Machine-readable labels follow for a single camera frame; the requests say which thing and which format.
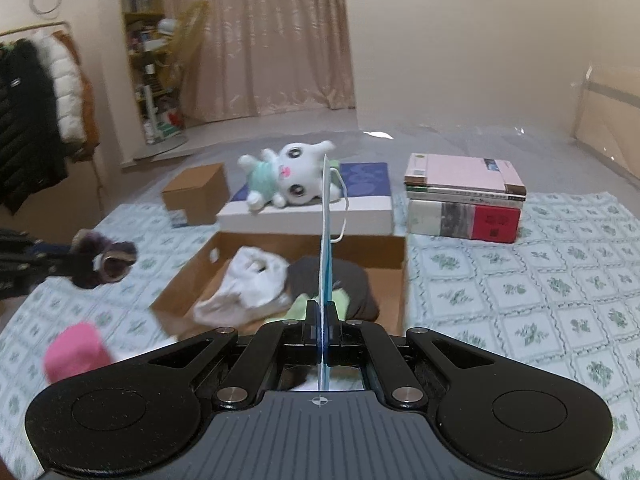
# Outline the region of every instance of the beige curtain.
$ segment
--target beige curtain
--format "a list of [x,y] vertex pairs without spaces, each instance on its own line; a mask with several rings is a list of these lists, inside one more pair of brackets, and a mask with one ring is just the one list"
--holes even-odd
[[[195,0],[163,0],[177,17]],[[354,107],[344,0],[209,0],[205,39],[186,71],[182,109],[221,121]]]

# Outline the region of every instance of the hanging clothes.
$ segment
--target hanging clothes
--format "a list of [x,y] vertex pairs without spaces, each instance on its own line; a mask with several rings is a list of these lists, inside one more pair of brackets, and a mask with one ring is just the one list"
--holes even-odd
[[96,147],[100,144],[100,131],[98,130],[98,124],[95,121],[95,101],[94,101],[94,88],[82,70],[80,63],[80,55],[78,54],[78,48],[71,35],[57,30],[53,33],[53,37],[60,43],[66,46],[66,49],[73,56],[76,65],[80,70],[80,78],[82,83],[82,124],[84,125],[84,134],[86,139],[77,146],[75,150],[70,154],[71,160],[80,162],[82,160],[90,160],[94,155]]
[[33,43],[18,40],[0,50],[0,204],[14,214],[66,176],[53,82]]
[[84,142],[82,80],[78,65],[66,46],[44,31],[37,31],[30,41],[38,51],[40,64],[53,81],[62,142]]

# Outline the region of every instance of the white box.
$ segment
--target white box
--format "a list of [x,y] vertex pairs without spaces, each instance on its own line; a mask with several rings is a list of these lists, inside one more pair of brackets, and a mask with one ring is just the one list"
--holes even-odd
[[[390,235],[394,232],[391,186],[384,162],[343,163],[340,174],[349,197],[346,234]],[[287,206],[268,205],[251,213],[245,202],[246,186],[238,191],[218,213],[220,230],[231,233],[322,234],[322,204]],[[344,206],[341,198],[331,204],[331,231],[340,234]]]
[[167,44],[167,40],[165,38],[160,38],[159,40],[147,40],[145,41],[145,52],[151,52],[157,48],[162,48]]

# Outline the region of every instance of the red book spine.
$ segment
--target red book spine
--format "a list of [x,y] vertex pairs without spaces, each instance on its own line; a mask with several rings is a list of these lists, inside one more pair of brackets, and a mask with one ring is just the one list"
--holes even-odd
[[476,205],[473,240],[512,244],[518,235],[520,209],[490,205]]

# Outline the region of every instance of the bed sheet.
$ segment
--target bed sheet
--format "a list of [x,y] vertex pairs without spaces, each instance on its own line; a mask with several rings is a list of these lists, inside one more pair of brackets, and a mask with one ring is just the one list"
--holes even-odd
[[[404,235],[406,197],[393,196]],[[162,206],[123,205],[98,230],[135,241],[139,263],[117,285],[38,286],[0,334],[0,455],[18,480],[41,469],[24,411],[46,384],[42,355],[89,320],[108,346],[132,351],[165,337],[148,306],[215,232],[171,229]],[[601,395],[614,433],[599,466],[640,480],[640,221],[608,193],[531,193],[513,245],[408,235],[405,325],[426,326],[578,381]]]

